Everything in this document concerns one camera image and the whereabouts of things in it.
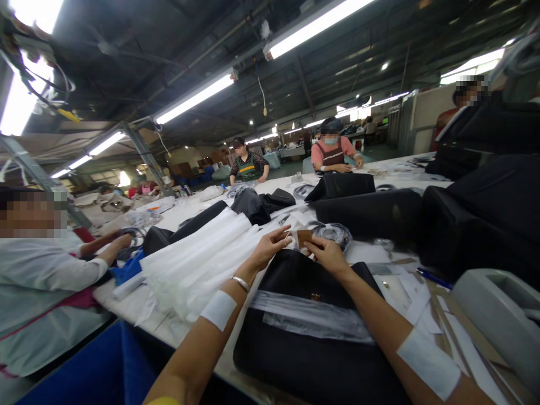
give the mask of silver bracelet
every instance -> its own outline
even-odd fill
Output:
[[[242,286],[242,288],[243,288],[244,290],[246,290],[246,293],[249,294],[249,291],[251,290],[251,287],[249,286],[248,283],[246,283],[244,280],[242,280],[241,278],[236,277],[236,276],[232,276],[232,277],[231,277],[231,280],[234,280],[234,281],[236,281],[238,284],[240,284],[240,285]]]

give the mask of blue pen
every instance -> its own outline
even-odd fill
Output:
[[[433,281],[434,283],[437,283],[438,285],[441,285],[448,290],[452,290],[454,288],[454,284],[447,283],[446,281],[441,280],[439,277],[435,277],[433,274],[429,273],[427,270],[418,267],[416,269],[420,276],[427,278],[428,280]]]

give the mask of white shirt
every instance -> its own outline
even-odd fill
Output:
[[[80,246],[71,250],[79,256]],[[102,259],[69,254],[54,239],[0,239],[0,338],[27,325],[107,271]],[[59,307],[0,340],[0,364],[27,376],[76,346],[110,318],[95,309]]]

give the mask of pink shirt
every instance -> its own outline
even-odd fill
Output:
[[[356,149],[350,142],[349,138],[340,138],[341,139],[338,142],[341,142],[341,148],[343,148],[343,153],[347,156],[356,154]],[[335,146],[330,147],[329,145],[325,144],[322,139],[320,141],[317,141],[317,144],[321,145],[325,152],[330,152],[331,150],[337,149],[339,145],[338,143],[336,143]],[[313,165],[315,165],[315,163],[324,164],[324,158],[322,157],[321,150],[318,148],[318,146],[315,145],[313,145],[313,147],[311,148],[311,163]]]

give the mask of green apron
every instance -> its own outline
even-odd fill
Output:
[[[241,161],[240,156],[238,156],[236,158],[236,164],[238,165],[238,173],[242,175],[243,181],[253,180],[261,176],[261,172],[255,169],[253,164],[253,154],[249,155],[244,166],[240,165]]]

